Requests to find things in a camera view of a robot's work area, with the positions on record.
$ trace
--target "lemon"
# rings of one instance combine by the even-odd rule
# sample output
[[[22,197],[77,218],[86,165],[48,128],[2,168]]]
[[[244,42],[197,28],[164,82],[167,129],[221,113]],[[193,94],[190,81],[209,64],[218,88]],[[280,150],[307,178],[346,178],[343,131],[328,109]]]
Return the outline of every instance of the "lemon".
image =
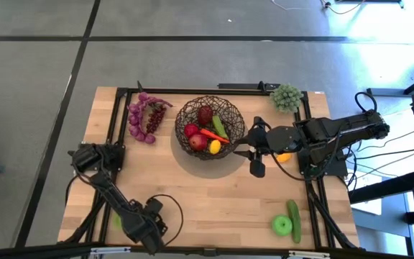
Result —
[[[277,161],[279,161],[279,163],[284,163],[284,162],[287,162],[291,157],[292,157],[291,154],[284,153],[282,155],[278,155],[276,158],[277,158]]]
[[[220,152],[221,144],[219,140],[214,140],[210,143],[210,146],[208,147],[208,151],[210,151],[210,154],[215,155],[216,153]]]

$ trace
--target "carrot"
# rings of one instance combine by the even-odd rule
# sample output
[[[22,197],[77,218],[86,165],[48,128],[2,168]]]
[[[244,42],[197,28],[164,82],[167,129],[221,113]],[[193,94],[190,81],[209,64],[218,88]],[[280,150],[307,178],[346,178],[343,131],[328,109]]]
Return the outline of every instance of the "carrot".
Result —
[[[219,137],[219,136],[215,135],[215,134],[214,134],[214,133],[212,133],[212,132],[209,132],[207,129],[201,129],[201,130],[200,130],[200,133],[201,133],[201,134],[204,134],[204,135],[205,135],[205,136],[207,136],[207,137],[213,138],[213,139],[215,139],[215,140],[220,140],[220,142],[223,142],[223,143],[229,143],[229,140],[225,140],[224,138]]]

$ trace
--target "cucumber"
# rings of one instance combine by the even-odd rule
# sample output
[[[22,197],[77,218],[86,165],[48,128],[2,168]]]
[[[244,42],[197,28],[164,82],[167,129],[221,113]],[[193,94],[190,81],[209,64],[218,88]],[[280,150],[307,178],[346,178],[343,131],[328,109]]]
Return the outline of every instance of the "cucumber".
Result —
[[[218,135],[224,139],[229,140],[228,135],[226,134],[226,131],[224,130],[224,127],[221,123],[220,116],[215,115],[212,117],[213,126],[215,127],[216,132]]]
[[[301,219],[300,212],[298,211],[298,206],[295,201],[287,201],[288,216],[292,220],[293,229],[292,229],[292,238],[293,242],[299,244],[301,241]]]

